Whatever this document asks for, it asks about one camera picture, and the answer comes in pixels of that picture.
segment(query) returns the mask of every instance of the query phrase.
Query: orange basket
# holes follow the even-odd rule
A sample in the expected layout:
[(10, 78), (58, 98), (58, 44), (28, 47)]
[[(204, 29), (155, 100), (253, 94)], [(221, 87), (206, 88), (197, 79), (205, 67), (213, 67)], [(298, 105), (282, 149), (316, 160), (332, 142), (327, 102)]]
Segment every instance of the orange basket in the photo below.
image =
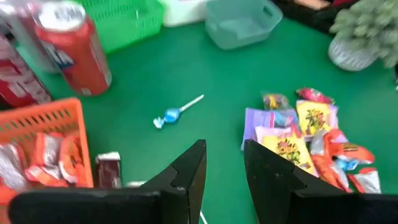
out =
[[(69, 133), (79, 131), (81, 154), (86, 171), (87, 187), (93, 187), (86, 128), (81, 103), (76, 98), (53, 103), (19, 108), (0, 113), (0, 142), (17, 142), (22, 146), (30, 164), (37, 132)], [(0, 185), (0, 223), (9, 223), (4, 198), (15, 196), (13, 190)]]

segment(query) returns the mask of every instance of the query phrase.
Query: green leaves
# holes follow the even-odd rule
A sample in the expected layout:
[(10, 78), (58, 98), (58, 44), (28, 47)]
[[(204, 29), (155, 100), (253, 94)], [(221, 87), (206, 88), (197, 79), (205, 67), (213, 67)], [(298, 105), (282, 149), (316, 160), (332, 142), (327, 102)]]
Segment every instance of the green leaves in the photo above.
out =
[(398, 0), (360, 0), (337, 14), (330, 32), (393, 66), (398, 62)]

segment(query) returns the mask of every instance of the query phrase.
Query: yellow candy bag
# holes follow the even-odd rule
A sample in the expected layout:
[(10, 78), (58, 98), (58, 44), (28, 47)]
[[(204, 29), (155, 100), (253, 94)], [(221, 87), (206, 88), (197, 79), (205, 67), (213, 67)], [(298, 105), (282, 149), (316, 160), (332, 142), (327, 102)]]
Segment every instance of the yellow candy bag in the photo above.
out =
[(292, 128), (256, 127), (257, 141), (272, 152), (282, 156), (296, 166), (318, 177), (304, 138), (297, 136)]
[(296, 107), (300, 128), (306, 140), (311, 140), (319, 130), (338, 128), (337, 106), (297, 100)]

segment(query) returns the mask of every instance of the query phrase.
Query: green table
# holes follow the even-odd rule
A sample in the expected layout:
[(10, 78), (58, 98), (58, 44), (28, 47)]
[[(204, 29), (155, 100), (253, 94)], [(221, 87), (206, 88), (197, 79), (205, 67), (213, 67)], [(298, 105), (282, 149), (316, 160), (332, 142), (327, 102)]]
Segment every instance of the green table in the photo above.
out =
[[(392, 70), (380, 62), (363, 72), (334, 66), (331, 38), (284, 19), (263, 43), (219, 49), (204, 24), (173, 29), (108, 56), (114, 82), (107, 93), (80, 97), (91, 158), (119, 151), (123, 182), (148, 180), (197, 139), (206, 139), (203, 213), (209, 223), (255, 224), (240, 145), (246, 107), (262, 108), (261, 91), (286, 94), (310, 86), (335, 98), (340, 128), (376, 156), (384, 193), (398, 193), (395, 175), (398, 95)], [(42, 78), (56, 99), (75, 96), (62, 77)], [(176, 125), (156, 130), (166, 108), (205, 94)]]

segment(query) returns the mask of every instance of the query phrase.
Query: green plastic basket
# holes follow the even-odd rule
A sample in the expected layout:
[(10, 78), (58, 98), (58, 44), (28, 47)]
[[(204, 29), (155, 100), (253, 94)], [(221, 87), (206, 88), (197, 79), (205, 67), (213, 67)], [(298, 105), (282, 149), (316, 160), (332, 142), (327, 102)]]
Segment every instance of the green plastic basket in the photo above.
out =
[(157, 0), (75, 0), (94, 20), (105, 53), (157, 34), (164, 6)]

